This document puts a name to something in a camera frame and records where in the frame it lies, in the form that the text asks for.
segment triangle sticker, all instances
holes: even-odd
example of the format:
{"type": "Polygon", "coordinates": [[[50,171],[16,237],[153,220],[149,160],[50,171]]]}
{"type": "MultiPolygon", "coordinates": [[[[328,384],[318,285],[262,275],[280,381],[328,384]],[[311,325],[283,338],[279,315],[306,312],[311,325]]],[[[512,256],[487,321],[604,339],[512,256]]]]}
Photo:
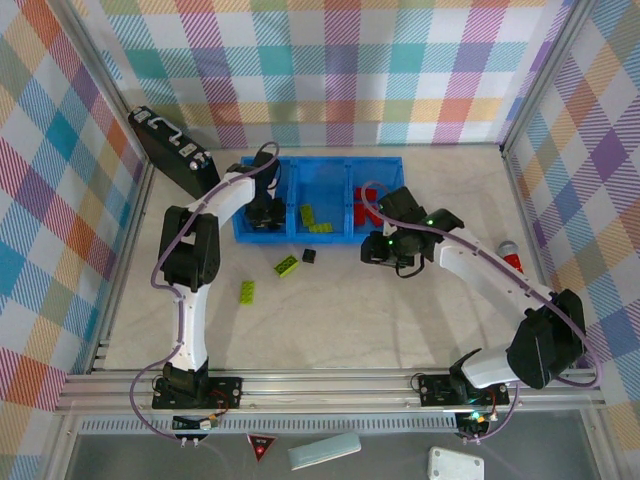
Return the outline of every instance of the triangle sticker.
{"type": "Polygon", "coordinates": [[[267,453],[267,450],[273,442],[276,441],[276,437],[270,437],[268,435],[251,435],[247,434],[249,443],[253,447],[253,453],[256,455],[256,460],[259,462],[262,457],[267,453]]]}

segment white floor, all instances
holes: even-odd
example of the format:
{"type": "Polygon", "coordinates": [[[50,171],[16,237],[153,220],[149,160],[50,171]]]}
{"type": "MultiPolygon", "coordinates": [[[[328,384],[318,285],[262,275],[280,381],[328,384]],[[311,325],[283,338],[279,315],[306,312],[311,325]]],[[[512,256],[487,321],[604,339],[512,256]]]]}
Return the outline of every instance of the white floor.
{"type": "MultiPolygon", "coordinates": [[[[254,150],[216,152],[218,170],[254,150]]],[[[488,248],[512,239],[534,269],[497,147],[304,148],[283,155],[401,156],[405,181],[427,211],[444,207],[488,248]]],[[[157,174],[118,310],[106,368],[140,368],[173,346],[170,295],[153,290],[164,211],[192,199],[157,174]]],[[[280,279],[273,266],[303,245],[239,245],[221,232],[222,266],[207,309],[212,368],[448,367],[477,347],[509,342],[514,327],[453,274],[428,264],[413,279],[360,263],[359,246],[322,246],[316,263],[280,279]],[[252,306],[240,283],[256,282],[252,306]]]]}

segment blue bin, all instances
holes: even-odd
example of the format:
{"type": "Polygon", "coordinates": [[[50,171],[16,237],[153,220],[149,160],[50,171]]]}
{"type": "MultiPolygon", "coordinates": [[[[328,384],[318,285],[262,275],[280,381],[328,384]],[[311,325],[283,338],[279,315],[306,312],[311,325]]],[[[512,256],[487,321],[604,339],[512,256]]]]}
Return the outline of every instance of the blue bin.
{"type": "MultiPolygon", "coordinates": [[[[249,164],[253,157],[243,157],[249,164]]],[[[362,243],[375,229],[367,219],[353,224],[356,187],[369,180],[395,190],[404,185],[399,157],[281,157],[282,173],[276,196],[286,201],[286,225],[279,231],[254,230],[244,218],[244,208],[233,216],[240,243],[362,243]],[[331,223],[332,233],[311,233],[302,225],[300,206],[311,205],[316,223],[331,223]]],[[[378,191],[378,198],[384,192],[378,191]]]]}

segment green lego brick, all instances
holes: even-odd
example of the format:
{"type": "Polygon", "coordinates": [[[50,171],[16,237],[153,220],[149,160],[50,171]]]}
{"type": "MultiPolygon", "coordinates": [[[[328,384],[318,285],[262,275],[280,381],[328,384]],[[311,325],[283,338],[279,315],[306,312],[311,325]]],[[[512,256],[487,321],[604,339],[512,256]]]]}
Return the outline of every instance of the green lego brick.
{"type": "Polygon", "coordinates": [[[315,218],[313,218],[313,210],[311,205],[300,205],[300,216],[302,217],[302,225],[310,227],[316,224],[315,218]]]}
{"type": "Polygon", "coordinates": [[[299,265],[298,259],[293,255],[289,255],[283,261],[281,261],[278,265],[273,267],[276,273],[280,276],[280,278],[289,275],[295,268],[299,265]]]}
{"type": "Polygon", "coordinates": [[[253,305],[253,292],[255,290],[255,282],[242,282],[240,289],[240,303],[242,305],[253,305]]]}
{"type": "Polygon", "coordinates": [[[330,223],[318,223],[317,225],[311,225],[309,231],[311,233],[331,233],[333,232],[333,226],[330,223]]]}

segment checkered fabric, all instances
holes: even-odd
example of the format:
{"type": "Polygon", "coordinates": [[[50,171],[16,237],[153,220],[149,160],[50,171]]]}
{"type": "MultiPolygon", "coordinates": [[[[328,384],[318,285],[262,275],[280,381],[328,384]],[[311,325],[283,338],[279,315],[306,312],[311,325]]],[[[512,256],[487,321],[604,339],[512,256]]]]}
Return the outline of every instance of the checkered fabric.
{"type": "Polygon", "coordinates": [[[498,141],[572,1],[74,4],[132,105],[240,148],[498,141]]]}
{"type": "Polygon", "coordinates": [[[142,165],[45,1],[0,12],[0,479],[29,479],[142,165]]]}
{"type": "Polygon", "coordinates": [[[576,291],[640,478],[640,1],[601,1],[515,147],[556,289],[576,291]]]}

